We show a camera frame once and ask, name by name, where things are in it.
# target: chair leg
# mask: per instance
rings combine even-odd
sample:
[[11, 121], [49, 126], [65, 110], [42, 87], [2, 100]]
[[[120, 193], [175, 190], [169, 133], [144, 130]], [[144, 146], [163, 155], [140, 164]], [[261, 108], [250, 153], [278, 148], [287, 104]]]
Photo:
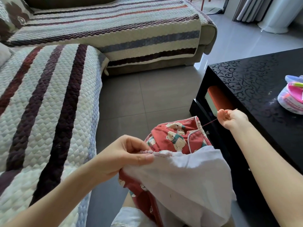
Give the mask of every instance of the chair leg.
[[205, 0], [202, 0], [201, 11], [203, 10], [204, 1]]

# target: hand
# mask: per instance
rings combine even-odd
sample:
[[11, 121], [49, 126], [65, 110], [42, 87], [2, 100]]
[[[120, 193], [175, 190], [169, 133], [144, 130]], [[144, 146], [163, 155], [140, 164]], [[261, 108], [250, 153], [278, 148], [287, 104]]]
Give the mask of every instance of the hand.
[[146, 142], [139, 138], [123, 135], [101, 151], [88, 164], [93, 169], [97, 183], [115, 176], [125, 165], [145, 165], [154, 160], [152, 154], [137, 154], [140, 150], [150, 150]]
[[237, 109], [220, 109], [217, 113], [217, 118], [219, 123], [228, 130], [233, 128], [241, 128], [249, 124], [247, 115]]

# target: red fabric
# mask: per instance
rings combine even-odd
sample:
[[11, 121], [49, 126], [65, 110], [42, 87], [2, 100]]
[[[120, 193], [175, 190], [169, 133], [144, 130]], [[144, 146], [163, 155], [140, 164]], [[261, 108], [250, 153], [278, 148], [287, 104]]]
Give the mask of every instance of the red fabric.
[[[155, 152], [169, 150], [190, 154], [203, 146], [211, 145], [207, 139], [198, 117], [176, 122], [162, 123], [156, 126], [145, 139]], [[119, 183], [131, 191], [133, 201], [147, 217], [157, 226], [163, 227], [161, 216], [153, 195], [140, 182], [119, 171]]]

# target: glossy table top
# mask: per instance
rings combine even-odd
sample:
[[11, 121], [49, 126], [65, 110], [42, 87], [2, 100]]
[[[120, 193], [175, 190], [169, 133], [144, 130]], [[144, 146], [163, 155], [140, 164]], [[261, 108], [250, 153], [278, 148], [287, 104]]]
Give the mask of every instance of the glossy table top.
[[285, 76], [303, 75], [303, 48], [209, 67], [274, 139], [277, 151], [284, 151], [303, 172], [303, 115], [285, 110], [277, 101]]

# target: striped sofa cover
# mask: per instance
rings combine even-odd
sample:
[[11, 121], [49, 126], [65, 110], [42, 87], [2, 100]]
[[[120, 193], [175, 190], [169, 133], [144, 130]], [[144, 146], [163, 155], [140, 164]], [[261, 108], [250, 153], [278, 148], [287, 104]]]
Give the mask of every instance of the striped sofa cover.
[[121, 67], [193, 57], [200, 41], [212, 47], [215, 35], [214, 23], [187, 0], [116, 0], [36, 11], [3, 43], [10, 47], [87, 44], [108, 57], [108, 67]]
[[[96, 155], [101, 73], [82, 45], [23, 48], [1, 68], [0, 226]], [[60, 226], [85, 227], [90, 193]]]

